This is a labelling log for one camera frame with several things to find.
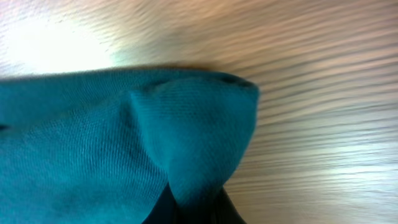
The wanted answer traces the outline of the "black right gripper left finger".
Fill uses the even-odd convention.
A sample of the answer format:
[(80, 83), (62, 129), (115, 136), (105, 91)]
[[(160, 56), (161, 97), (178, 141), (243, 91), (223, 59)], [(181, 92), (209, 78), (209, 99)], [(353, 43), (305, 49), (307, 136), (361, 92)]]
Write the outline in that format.
[(176, 224), (177, 206), (170, 189), (167, 184), (154, 208), (142, 224)]

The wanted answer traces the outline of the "blue polo shirt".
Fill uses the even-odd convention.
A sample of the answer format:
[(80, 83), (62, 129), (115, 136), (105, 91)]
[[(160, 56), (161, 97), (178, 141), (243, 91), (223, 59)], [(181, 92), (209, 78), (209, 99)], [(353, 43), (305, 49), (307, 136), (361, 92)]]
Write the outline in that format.
[(1, 222), (142, 223), (169, 184), (177, 223), (214, 223), (258, 99), (203, 70), (3, 80)]

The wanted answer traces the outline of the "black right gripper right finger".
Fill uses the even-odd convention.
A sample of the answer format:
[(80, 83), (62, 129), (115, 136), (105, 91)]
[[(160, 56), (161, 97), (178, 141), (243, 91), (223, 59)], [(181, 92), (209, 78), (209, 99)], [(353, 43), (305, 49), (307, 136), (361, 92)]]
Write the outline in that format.
[(222, 189), (214, 201), (214, 224), (246, 224)]

